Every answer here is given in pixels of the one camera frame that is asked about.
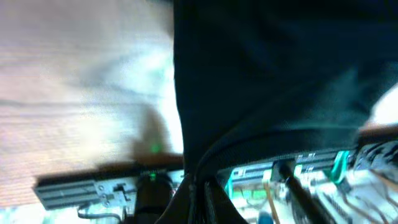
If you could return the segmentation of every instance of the black cable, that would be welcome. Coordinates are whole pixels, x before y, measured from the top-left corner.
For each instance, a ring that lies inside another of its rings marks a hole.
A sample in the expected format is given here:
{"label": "black cable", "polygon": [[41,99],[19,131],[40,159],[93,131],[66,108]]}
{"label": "black cable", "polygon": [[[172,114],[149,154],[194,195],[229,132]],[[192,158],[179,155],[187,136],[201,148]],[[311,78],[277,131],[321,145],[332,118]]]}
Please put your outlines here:
{"label": "black cable", "polygon": [[91,203],[83,204],[80,205],[77,208],[77,216],[79,218],[84,218],[84,219],[97,219],[97,218],[116,218],[119,220],[119,223],[122,222],[121,217],[118,214],[115,213],[101,213],[101,214],[87,214],[87,213],[80,213],[80,210],[87,210],[91,206]]}

